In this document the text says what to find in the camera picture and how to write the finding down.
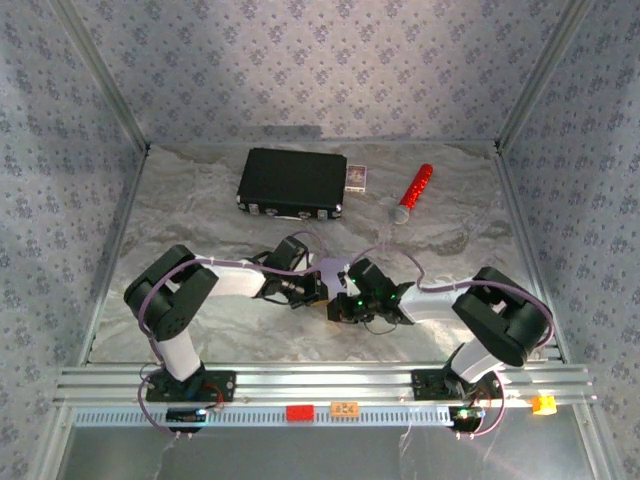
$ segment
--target robotic arm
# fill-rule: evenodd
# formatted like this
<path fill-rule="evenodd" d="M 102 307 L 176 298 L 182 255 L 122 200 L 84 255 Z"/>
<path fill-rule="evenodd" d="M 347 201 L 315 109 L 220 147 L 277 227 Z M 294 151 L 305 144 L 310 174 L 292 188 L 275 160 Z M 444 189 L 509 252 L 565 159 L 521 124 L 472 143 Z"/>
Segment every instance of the robotic arm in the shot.
<path fill-rule="evenodd" d="M 185 262 L 192 264 L 158 288 L 164 277 Z M 539 301 L 491 267 L 463 282 L 470 285 L 466 291 L 439 287 L 425 292 L 415 282 L 394 284 L 374 263 L 362 258 L 338 274 L 344 291 L 329 302 L 320 272 L 310 271 L 309 263 L 307 247 L 290 236 L 273 252 L 243 260 L 241 266 L 198 257 L 181 245 L 172 247 L 151 265 L 127 288 L 124 299 L 138 318 L 148 302 L 141 328 L 165 366 L 155 380 L 163 383 L 163 391 L 170 392 L 156 401 L 199 402 L 212 398 L 206 392 L 211 372 L 205 370 L 187 330 L 210 295 L 261 298 L 292 308 L 328 303 L 329 320 L 351 324 L 380 316 L 390 324 L 414 325 L 451 317 L 453 310 L 475 338 L 461 345 L 442 370 L 414 376 L 417 400 L 468 400 L 479 387 L 495 392 L 488 374 L 503 364 L 522 366 L 548 325 L 548 312 L 541 309 Z M 157 293 L 148 299 L 154 288 Z M 274 295 L 284 297 L 286 302 L 274 300 Z M 230 401 L 231 395 L 222 397 Z"/>

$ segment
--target black box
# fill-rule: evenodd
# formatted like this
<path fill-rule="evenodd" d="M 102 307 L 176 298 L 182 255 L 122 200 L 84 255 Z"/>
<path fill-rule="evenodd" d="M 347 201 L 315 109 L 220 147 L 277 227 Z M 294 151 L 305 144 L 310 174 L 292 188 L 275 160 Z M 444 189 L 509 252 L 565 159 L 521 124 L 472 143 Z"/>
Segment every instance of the black box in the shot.
<path fill-rule="evenodd" d="M 342 155 L 253 148 L 238 188 L 238 208 L 253 215 L 339 218 L 346 181 Z"/>

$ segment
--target patterned wallpaper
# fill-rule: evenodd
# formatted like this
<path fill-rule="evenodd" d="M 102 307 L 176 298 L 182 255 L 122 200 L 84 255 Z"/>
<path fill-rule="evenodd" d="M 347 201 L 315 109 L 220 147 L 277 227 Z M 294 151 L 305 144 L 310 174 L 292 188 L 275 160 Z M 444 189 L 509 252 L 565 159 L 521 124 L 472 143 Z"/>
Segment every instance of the patterned wallpaper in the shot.
<path fill-rule="evenodd" d="M 151 143 L 495 138 L 565 0 L 76 0 Z"/>
<path fill-rule="evenodd" d="M 0 478 L 17 479 L 57 367 L 77 361 L 140 155 L 45 0 L 0 19 Z"/>
<path fill-rule="evenodd" d="M 640 4 L 596 0 L 508 154 L 575 361 L 640 478 Z"/>

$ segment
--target red tube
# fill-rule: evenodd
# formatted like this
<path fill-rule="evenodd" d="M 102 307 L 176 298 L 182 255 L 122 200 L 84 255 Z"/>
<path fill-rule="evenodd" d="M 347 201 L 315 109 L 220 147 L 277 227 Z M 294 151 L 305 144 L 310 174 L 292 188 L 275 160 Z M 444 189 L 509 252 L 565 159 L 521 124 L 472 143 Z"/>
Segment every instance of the red tube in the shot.
<path fill-rule="evenodd" d="M 424 190 L 424 187 L 429 183 L 429 178 L 431 178 L 431 174 L 433 173 L 433 167 L 428 163 L 422 164 L 416 176 L 413 177 L 413 182 L 409 185 L 404 197 L 400 200 L 399 205 L 404 205 L 409 210 L 416 206 L 416 202 L 418 201 L 418 197 Z"/>

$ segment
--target enclosure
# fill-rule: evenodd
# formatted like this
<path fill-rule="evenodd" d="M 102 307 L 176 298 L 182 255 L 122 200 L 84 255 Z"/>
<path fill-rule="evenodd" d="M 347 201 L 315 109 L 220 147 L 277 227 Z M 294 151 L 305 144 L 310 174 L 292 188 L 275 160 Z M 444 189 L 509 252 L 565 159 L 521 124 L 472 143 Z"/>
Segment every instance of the enclosure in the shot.
<path fill-rule="evenodd" d="M 515 478 L 519 468 L 524 478 L 640 478 L 637 2 L 3 7 L 0 477 L 199 478 L 216 452 L 221 476 L 246 478 Z M 335 221 L 247 215 L 236 191 L 253 147 L 339 153 L 367 166 L 366 191 L 346 192 Z M 394 225 L 389 212 L 422 163 L 433 177 L 409 222 Z M 505 371 L 509 407 L 558 381 L 558 414 L 509 408 L 493 438 L 460 442 L 419 422 L 236 422 L 191 447 L 118 420 L 137 418 L 138 372 L 153 360 L 126 287 L 174 244 L 236 260 L 301 228 L 332 258 L 384 244 L 415 255 L 428 283 L 491 265 L 531 291 L 556 335 L 529 359 L 529 383 Z M 395 282 L 416 280 L 402 255 L 370 256 Z M 325 316 L 212 298 L 189 331 L 207 365 L 248 382 L 238 383 L 247 408 L 252 395 L 256 405 L 284 395 L 265 375 L 309 372 L 356 385 L 365 410 L 380 398 L 388 407 L 409 395 L 411 368 L 441 365 L 472 338 L 462 322 L 372 335 Z M 284 453 L 305 443 L 299 461 Z"/>

